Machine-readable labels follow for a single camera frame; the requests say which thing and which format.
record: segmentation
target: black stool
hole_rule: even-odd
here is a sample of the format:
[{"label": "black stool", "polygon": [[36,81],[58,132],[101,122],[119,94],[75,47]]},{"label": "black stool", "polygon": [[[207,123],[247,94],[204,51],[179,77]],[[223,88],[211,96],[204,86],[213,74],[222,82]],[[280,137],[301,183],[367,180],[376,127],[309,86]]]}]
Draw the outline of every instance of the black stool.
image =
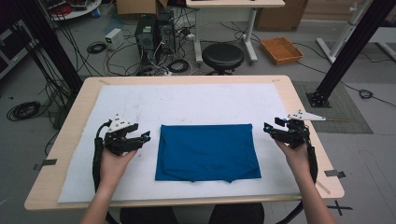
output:
[{"label": "black stool", "polygon": [[215,69],[207,76],[218,73],[219,75],[231,75],[226,70],[234,71],[244,61],[244,52],[231,44],[213,44],[202,52],[202,59],[209,67]]}]

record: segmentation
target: human hand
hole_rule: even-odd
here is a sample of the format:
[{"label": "human hand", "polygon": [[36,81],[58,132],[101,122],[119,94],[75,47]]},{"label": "human hand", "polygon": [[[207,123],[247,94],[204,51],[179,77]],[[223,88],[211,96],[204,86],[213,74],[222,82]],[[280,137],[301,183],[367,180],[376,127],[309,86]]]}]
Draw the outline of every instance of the human hand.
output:
[{"label": "human hand", "polygon": [[120,182],[129,161],[134,157],[137,150],[131,151],[125,156],[117,156],[104,149],[100,169],[100,185],[115,189]]},{"label": "human hand", "polygon": [[277,140],[275,140],[275,142],[285,154],[286,161],[296,178],[302,175],[310,176],[306,144],[301,144],[296,148],[291,148],[286,146],[283,142]]}]

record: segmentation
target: black tape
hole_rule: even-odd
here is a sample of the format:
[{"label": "black tape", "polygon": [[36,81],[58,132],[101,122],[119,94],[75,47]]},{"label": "black tape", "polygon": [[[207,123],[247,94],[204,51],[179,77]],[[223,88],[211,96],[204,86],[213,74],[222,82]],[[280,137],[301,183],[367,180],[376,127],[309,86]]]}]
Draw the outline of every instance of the black tape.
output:
[{"label": "black tape", "polygon": [[46,165],[55,165],[56,164],[57,159],[52,159],[52,160],[43,160],[43,162],[41,162],[41,165],[35,164],[35,166],[33,167],[34,170],[40,171],[41,168],[43,166]]},{"label": "black tape", "polygon": [[353,208],[351,208],[351,207],[340,206],[340,204],[338,204],[337,201],[335,201],[335,206],[327,205],[327,207],[330,208],[330,209],[337,209],[338,210],[338,214],[340,214],[340,216],[343,215],[343,212],[341,210],[353,210]]},{"label": "black tape", "polygon": [[346,177],[344,171],[338,172],[337,170],[330,170],[330,171],[325,171],[324,173],[326,174],[326,176],[337,176],[339,179]]}]

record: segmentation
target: wicker basket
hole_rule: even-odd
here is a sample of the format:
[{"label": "wicker basket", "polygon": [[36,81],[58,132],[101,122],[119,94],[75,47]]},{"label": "wicker basket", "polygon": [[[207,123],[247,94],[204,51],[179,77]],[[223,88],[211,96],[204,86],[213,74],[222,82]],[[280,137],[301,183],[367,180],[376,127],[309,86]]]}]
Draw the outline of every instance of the wicker basket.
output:
[{"label": "wicker basket", "polygon": [[263,39],[261,43],[276,65],[295,63],[304,56],[286,37]]}]

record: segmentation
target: folded blue towel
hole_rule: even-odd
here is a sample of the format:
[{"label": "folded blue towel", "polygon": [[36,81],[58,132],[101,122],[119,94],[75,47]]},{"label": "folded blue towel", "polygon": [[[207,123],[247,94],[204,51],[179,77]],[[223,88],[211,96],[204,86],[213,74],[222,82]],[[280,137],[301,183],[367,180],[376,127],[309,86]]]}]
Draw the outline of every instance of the folded blue towel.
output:
[{"label": "folded blue towel", "polygon": [[261,177],[251,124],[161,126],[156,180]]}]

